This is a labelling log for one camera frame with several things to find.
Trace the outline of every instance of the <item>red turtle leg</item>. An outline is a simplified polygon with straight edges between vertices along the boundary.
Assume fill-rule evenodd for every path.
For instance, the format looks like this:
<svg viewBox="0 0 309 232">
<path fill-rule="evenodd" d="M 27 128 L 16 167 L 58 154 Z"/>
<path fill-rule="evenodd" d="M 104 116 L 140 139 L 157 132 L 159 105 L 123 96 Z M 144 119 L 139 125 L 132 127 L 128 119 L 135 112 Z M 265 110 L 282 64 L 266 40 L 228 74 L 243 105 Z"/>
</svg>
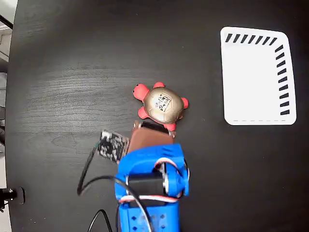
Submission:
<svg viewBox="0 0 309 232">
<path fill-rule="evenodd" d="M 158 87 L 165 87 L 165 85 L 162 82 L 157 82 L 154 85 L 154 88 L 158 88 Z"/>
<path fill-rule="evenodd" d="M 166 129 L 168 129 L 169 131 L 174 131 L 176 130 L 176 123 L 173 123 L 173 124 L 164 124 L 164 127 Z"/>
<path fill-rule="evenodd" d="M 139 117 L 140 117 L 141 119 L 145 119 L 145 118 L 148 117 L 148 114 L 146 113 L 144 107 L 142 107 L 141 109 L 139 109 L 139 113 L 138 113 L 138 114 L 139 114 Z"/>
<path fill-rule="evenodd" d="M 186 109 L 189 107 L 189 101 L 187 98 L 182 98 L 183 101 L 183 108 Z"/>
</svg>

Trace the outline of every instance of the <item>table surface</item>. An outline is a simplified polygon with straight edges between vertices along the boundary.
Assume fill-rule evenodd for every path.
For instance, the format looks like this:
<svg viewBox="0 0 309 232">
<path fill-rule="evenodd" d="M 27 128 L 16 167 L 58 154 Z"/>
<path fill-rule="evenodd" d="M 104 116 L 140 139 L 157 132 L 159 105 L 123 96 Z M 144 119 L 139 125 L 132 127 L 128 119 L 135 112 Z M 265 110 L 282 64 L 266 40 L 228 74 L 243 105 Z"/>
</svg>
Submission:
<svg viewBox="0 0 309 232">
<path fill-rule="evenodd" d="M 230 126 L 224 120 L 220 30 L 283 31 L 290 40 L 297 120 Z M 6 111 L 13 232 L 84 232 L 99 208 L 112 225 L 113 183 L 78 197 L 77 183 L 102 129 L 129 136 L 137 83 L 187 97 L 176 141 L 191 168 L 181 201 L 189 231 L 308 231 L 308 6 L 280 1 L 21 0 L 12 37 Z M 97 158 L 89 178 L 115 174 Z M 104 220 L 95 225 L 106 230 Z"/>
</svg>

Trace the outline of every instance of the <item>toy turtle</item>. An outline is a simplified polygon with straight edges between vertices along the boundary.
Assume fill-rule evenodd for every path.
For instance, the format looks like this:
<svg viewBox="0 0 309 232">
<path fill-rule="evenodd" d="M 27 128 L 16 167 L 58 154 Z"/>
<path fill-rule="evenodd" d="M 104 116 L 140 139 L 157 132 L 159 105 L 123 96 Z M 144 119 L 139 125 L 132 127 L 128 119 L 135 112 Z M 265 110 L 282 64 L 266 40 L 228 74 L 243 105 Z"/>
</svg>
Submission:
<svg viewBox="0 0 309 232">
<path fill-rule="evenodd" d="M 144 84 L 138 84 L 133 94 L 144 103 L 144 106 L 139 109 L 139 117 L 142 119 L 149 117 L 163 124 L 169 131 L 176 129 L 175 122 L 183 117 L 183 109 L 189 106 L 186 98 L 181 98 L 172 90 L 165 88 L 162 82 L 157 82 L 151 90 Z"/>
</svg>

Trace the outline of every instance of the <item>white wall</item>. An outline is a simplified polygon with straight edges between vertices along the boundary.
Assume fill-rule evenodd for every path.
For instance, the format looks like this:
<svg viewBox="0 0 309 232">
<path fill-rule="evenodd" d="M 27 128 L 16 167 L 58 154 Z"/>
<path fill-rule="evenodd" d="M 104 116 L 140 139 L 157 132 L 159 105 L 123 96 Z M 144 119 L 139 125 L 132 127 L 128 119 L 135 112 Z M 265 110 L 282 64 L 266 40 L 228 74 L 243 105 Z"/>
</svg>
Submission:
<svg viewBox="0 0 309 232">
<path fill-rule="evenodd" d="M 0 0 L 0 15 L 14 22 L 15 11 L 18 0 Z"/>
</svg>

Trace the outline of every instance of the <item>black stripe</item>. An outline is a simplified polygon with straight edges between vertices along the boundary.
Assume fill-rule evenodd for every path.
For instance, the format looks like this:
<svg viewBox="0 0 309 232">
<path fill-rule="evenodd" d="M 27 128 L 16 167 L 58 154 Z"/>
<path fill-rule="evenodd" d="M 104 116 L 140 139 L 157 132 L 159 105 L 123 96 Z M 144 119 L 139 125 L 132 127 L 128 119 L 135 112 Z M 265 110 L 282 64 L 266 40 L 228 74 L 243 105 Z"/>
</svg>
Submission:
<svg viewBox="0 0 309 232">
<path fill-rule="evenodd" d="M 13 23 L 11 23 L 9 20 L 7 20 L 5 17 L 0 15 L 0 22 L 4 23 L 7 25 L 9 28 L 13 29 Z"/>
<path fill-rule="evenodd" d="M 239 37 L 240 37 L 240 35 L 237 34 L 237 35 L 235 36 L 235 39 L 234 39 L 233 43 L 236 43 L 236 41 L 238 40 Z"/>
<path fill-rule="evenodd" d="M 280 79 L 280 80 L 278 81 L 278 83 L 281 83 L 281 82 L 283 82 L 283 81 L 287 81 L 287 80 L 288 80 L 288 77 L 286 76 L 286 77 L 284 77 L 284 78 Z"/>
<path fill-rule="evenodd" d="M 280 47 L 278 47 L 275 52 L 279 52 L 281 49 L 283 49 L 283 45 L 281 45 Z"/>
<path fill-rule="evenodd" d="M 279 73 L 278 73 L 278 76 L 283 74 L 283 73 L 286 73 L 286 69 L 282 69 Z"/>
<path fill-rule="evenodd" d="M 265 45 L 269 39 L 270 37 L 267 36 L 262 45 Z"/>
<path fill-rule="evenodd" d="M 282 52 L 279 56 L 277 56 L 277 57 L 276 57 L 276 60 L 278 60 L 278 59 L 280 59 L 280 58 L 282 58 L 282 57 L 284 57 L 284 52 Z"/>
<path fill-rule="evenodd" d="M 286 102 L 284 102 L 284 103 L 281 103 L 281 104 L 280 104 L 280 107 L 284 107 L 284 106 L 288 106 L 288 105 L 290 105 L 290 102 L 289 102 L 289 101 L 286 101 Z"/>
<path fill-rule="evenodd" d="M 231 37 L 232 37 L 232 34 L 228 34 L 225 42 L 226 42 L 226 43 L 229 42 L 229 40 L 231 39 Z"/>
<path fill-rule="evenodd" d="M 247 37 L 248 37 L 248 35 L 244 35 L 240 43 L 242 44 L 243 42 L 245 42 Z"/>
<path fill-rule="evenodd" d="M 285 94 L 281 95 L 279 97 L 279 99 L 288 98 L 288 97 L 289 97 L 289 93 L 285 93 Z"/>
<path fill-rule="evenodd" d="M 285 60 L 282 61 L 281 63 L 277 64 L 277 68 L 280 67 L 280 66 L 282 66 L 282 65 L 284 65 L 284 64 L 285 64 Z"/>
<path fill-rule="evenodd" d="M 257 41 L 255 42 L 255 44 L 258 44 L 258 43 L 261 41 L 262 38 L 263 38 L 263 37 L 260 36 L 260 37 L 257 39 Z"/>
<path fill-rule="evenodd" d="M 252 41 L 254 40 L 254 38 L 255 38 L 255 35 L 253 35 L 253 36 L 251 36 L 251 38 L 250 38 L 250 40 L 249 40 L 249 44 L 251 44 L 252 43 Z"/>
<path fill-rule="evenodd" d="M 279 88 L 279 91 L 285 90 L 285 89 L 287 89 L 287 88 L 288 88 L 288 85 L 284 85 L 284 86 L 282 86 L 282 87 Z"/>
<path fill-rule="evenodd" d="M 269 46 L 271 46 L 276 40 L 277 40 L 277 38 L 273 38 L 272 41 L 270 42 Z"/>
<path fill-rule="evenodd" d="M 286 110 L 280 113 L 280 115 L 289 115 L 290 114 L 290 110 Z"/>
</svg>

